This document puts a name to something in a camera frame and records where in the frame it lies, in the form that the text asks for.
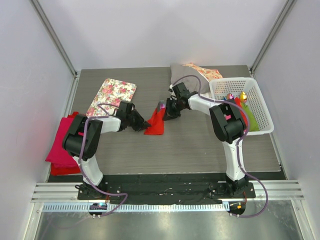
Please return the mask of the floral rectangular tray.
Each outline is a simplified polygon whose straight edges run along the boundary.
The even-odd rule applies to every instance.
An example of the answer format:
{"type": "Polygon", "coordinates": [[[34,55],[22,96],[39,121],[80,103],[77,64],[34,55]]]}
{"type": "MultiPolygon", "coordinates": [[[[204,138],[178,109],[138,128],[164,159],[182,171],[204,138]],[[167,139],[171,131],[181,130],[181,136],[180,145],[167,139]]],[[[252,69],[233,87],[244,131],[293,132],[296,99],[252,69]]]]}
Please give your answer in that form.
{"type": "Polygon", "coordinates": [[[121,101],[130,102],[136,92],[134,83],[107,78],[93,98],[87,112],[87,117],[111,115],[121,101]]]}

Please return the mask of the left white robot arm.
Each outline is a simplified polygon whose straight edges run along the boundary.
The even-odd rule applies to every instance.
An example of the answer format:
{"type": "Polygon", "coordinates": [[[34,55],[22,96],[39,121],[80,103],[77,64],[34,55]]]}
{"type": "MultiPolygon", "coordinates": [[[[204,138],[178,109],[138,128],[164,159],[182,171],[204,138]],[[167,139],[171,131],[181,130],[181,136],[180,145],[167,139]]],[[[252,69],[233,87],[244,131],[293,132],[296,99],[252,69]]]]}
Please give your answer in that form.
{"type": "Polygon", "coordinates": [[[97,106],[103,111],[102,115],[77,114],[74,117],[62,141],[62,148],[77,163],[82,174],[82,184],[75,186],[80,196],[100,200],[108,189],[96,157],[101,135],[121,132],[128,127],[139,132],[151,124],[130,101],[122,100],[119,106],[110,103],[99,103],[97,106]]]}

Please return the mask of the red paper napkin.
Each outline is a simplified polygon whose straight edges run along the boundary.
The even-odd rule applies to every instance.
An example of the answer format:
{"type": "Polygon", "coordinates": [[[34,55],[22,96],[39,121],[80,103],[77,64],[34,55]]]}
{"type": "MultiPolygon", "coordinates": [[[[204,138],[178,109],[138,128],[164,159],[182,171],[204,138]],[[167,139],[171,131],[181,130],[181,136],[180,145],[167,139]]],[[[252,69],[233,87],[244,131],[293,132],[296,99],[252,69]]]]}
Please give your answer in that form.
{"type": "Polygon", "coordinates": [[[165,115],[166,110],[160,109],[159,111],[157,108],[154,110],[151,118],[147,121],[151,126],[148,127],[144,131],[144,135],[163,135],[165,131],[165,123],[163,117],[165,115]]]}

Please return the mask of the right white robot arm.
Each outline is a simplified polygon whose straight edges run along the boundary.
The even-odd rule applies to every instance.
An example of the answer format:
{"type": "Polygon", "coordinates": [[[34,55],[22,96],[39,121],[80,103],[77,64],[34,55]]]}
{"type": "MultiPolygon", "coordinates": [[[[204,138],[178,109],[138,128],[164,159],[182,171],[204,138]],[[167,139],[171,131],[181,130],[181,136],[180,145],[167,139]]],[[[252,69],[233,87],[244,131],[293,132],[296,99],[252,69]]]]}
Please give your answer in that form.
{"type": "Polygon", "coordinates": [[[171,97],[166,100],[164,121],[181,116],[188,109],[210,116],[215,136],[222,142],[226,159],[226,193],[233,198],[243,193],[249,185],[243,168],[242,141],[247,133],[245,116],[242,109],[232,99],[214,100],[196,91],[190,92],[184,83],[172,85],[171,97]]]}

